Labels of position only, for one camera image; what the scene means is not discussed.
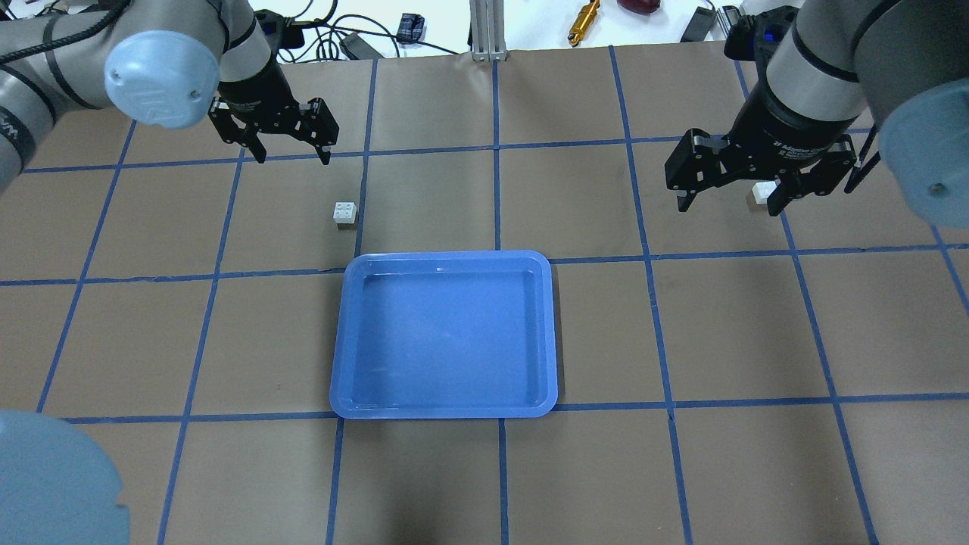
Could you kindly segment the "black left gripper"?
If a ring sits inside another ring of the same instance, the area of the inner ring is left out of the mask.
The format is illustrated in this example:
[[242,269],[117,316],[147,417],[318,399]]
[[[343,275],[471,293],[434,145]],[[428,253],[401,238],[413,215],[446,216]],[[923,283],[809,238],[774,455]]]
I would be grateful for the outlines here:
[[314,146],[322,165],[329,165],[340,126],[322,98],[298,102],[284,76],[222,82],[217,91],[208,120],[225,142],[240,144],[263,164],[267,152],[259,133],[288,135]]

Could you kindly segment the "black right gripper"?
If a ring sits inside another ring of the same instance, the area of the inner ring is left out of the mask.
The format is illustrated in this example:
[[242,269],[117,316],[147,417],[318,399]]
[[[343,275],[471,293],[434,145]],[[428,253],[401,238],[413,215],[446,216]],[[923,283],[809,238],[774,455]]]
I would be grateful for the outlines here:
[[828,194],[857,166],[850,122],[813,120],[755,91],[724,135],[689,128],[665,160],[665,186],[686,213],[696,194],[738,179],[776,179],[766,199],[778,217],[805,194]]

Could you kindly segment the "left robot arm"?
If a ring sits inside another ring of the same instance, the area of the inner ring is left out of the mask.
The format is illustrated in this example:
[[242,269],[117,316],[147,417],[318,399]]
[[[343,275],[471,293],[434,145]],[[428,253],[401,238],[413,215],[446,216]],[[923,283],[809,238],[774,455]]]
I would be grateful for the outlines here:
[[[97,11],[2,24],[2,187],[72,111],[115,107],[148,126],[209,120],[266,159],[262,134],[311,145],[329,164],[339,126],[322,98],[298,102],[247,1],[112,1]],[[127,544],[114,463],[62,419],[2,411],[2,542]]]

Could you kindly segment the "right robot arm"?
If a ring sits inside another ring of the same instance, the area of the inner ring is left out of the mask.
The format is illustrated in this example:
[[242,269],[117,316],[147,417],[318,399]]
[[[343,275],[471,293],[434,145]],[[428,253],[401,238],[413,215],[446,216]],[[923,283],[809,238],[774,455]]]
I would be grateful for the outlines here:
[[758,79],[726,135],[689,129],[669,155],[678,210],[754,180],[776,216],[884,165],[921,220],[966,229],[967,15],[965,1],[806,1],[741,17],[724,55]]

